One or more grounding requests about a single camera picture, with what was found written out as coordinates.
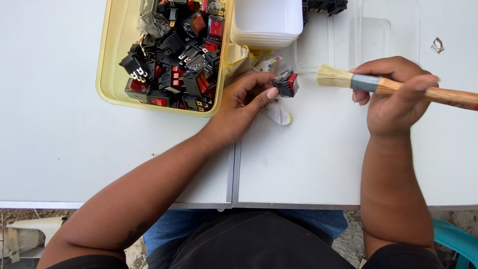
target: metal ferrule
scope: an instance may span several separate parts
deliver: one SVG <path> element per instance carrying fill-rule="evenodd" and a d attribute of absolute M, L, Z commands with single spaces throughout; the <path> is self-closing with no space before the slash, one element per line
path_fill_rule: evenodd
<path fill-rule="evenodd" d="M 353 75 L 350 87 L 354 90 L 364 90 L 368 92 L 375 92 L 379 77 L 372 77 L 367 75 Z"/>

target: blue jeans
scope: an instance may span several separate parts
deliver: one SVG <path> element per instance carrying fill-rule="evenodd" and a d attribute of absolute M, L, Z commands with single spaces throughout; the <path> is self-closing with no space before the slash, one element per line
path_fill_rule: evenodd
<path fill-rule="evenodd" d="M 342 210 L 305 210 L 305 209 L 265 209 L 288 219 L 295 219 L 313 225 L 333 239 L 347 229 L 347 221 Z M 169 209 L 143 235 L 149 256 L 158 247 L 190 235 L 210 217 L 217 214 L 216 209 Z"/>

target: yellow plastic container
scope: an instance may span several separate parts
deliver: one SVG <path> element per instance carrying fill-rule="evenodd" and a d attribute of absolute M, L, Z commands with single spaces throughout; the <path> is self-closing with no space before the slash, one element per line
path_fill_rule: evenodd
<path fill-rule="evenodd" d="M 221 105 L 224 76 L 226 73 L 226 58 L 232 22 L 234 0 L 223 0 L 226 3 L 226 24 L 222 39 L 221 61 L 217 78 L 216 100 L 208 112 L 197 112 L 156 105 L 142 104 L 129 98 L 124 92 L 130 75 L 118 63 L 128 54 L 131 44 L 141 39 L 136 30 L 140 15 L 141 0 L 108 0 L 106 3 L 103 34 L 99 52 L 98 71 L 96 75 L 96 90 L 98 95 L 110 104 L 129 106 L 147 110 L 169 112 L 180 115 L 208 118 L 219 110 Z"/>

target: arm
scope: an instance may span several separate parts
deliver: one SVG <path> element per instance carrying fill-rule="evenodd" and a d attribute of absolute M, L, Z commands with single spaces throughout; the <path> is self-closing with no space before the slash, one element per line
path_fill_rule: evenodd
<path fill-rule="evenodd" d="M 379 248 L 408 243 L 433 250 L 433 226 L 413 169 L 410 127 L 425 113 L 427 88 L 438 78 L 401 57 L 380 59 L 353 71 L 389 75 L 405 82 L 393 96 L 371 97 L 367 123 L 370 140 L 360 188 L 360 215 L 367 258 Z M 359 103 L 365 93 L 355 93 Z"/>
<path fill-rule="evenodd" d="M 125 259 L 131 246 L 171 206 L 206 161 L 240 139 L 278 94 L 264 91 L 249 105 L 247 91 L 270 86 L 275 74 L 248 73 L 224 89 L 220 111 L 196 135 L 117 179 L 88 200 L 54 235 L 39 269 L 83 255 Z"/>

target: hand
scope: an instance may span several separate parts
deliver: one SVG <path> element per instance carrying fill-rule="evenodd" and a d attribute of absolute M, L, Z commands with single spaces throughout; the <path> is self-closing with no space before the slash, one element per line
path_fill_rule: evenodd
<path fill-rule="evenodd" d="M 350 70 L 355 74 L 381 76 L 404 85 L 393 95 L 354 91 L 352 100 L 359 105 L 370 101 L 367 125 L 370 135 L 410 135 L 410 127 L 425 113 L 430 102 L 425 101 L 426 89 L 438 87 L 439 78 L 415 63 L 400 57 L 367 62 Z"/>
<path fill-rule="evenodd" d="M 273 73 L 254 71 L 240 76 L 224 89 L 219 112 L 198 135 L 217 148 L 227 147 L 242 138 L 259 112 L 279 94 L 271 83 L 275 77 L 277 75 Z M 246 102 L 247 94 L 257 88 L 261 92 L 250 103 Z"/>

